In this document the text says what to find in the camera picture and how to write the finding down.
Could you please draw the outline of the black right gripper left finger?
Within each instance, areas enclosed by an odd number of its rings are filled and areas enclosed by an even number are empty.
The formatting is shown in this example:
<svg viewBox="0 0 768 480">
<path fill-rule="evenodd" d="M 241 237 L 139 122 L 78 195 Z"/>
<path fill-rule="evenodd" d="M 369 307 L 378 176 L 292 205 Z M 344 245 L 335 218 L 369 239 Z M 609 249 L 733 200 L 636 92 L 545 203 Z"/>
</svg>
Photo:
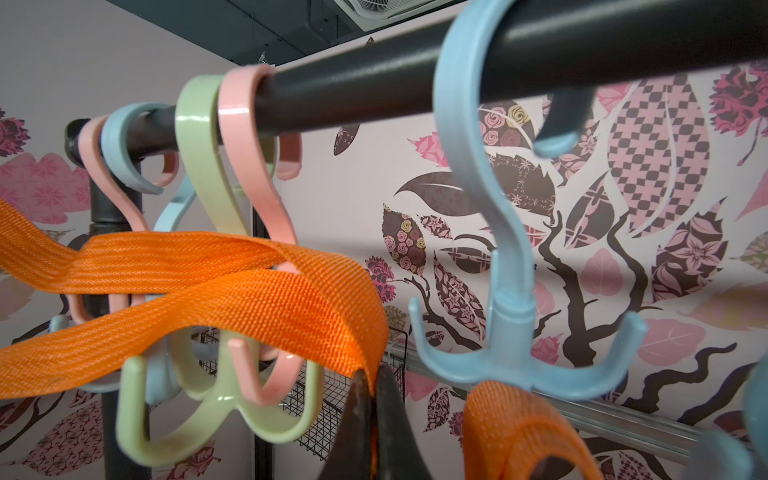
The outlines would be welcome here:
<svg viewBox="0 0 768 480">
<path fill-rule="evenodd" d="M 358 370 L 352 377 L 335 440 L 319 479 L 371 478 L 373 406 L 366 373 Z"/>
</svg>

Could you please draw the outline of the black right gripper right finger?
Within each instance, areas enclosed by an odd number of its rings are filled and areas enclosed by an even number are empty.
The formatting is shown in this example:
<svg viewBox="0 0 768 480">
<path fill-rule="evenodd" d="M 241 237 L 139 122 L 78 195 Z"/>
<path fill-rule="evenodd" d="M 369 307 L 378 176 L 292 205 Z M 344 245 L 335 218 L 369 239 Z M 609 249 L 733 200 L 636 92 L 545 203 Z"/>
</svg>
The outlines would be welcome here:
<svg viewBox="0 0 768 480">
<path fill-rule="evenodd" d="M 375 479 L 428 480 L 432 476 L 418 449 L 393 370 L 379 366 L 376 393 Z"/>
</svg>

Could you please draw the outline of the orange bag with black straps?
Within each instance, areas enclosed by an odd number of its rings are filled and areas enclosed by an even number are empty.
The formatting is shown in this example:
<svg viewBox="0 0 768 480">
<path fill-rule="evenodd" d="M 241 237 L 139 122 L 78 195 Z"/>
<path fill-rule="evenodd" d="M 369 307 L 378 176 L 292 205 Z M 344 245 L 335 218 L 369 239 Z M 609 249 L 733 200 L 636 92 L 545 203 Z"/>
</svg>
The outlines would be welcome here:
<svg viewBox="0 0 768 480">
<path fill-rule="evenodd" d="M 122 232 L 73 250 L 9 204 L 1 266 L 54 294 L 140 294 L 146 303 L 1 351 L 1 395 L 41 396 L 118 370 L 185 327 L 233 331 L 345 376 L 377 377 L 388 324 L 367 271 L 336 253 L 214 232 Z"/>
</svg>

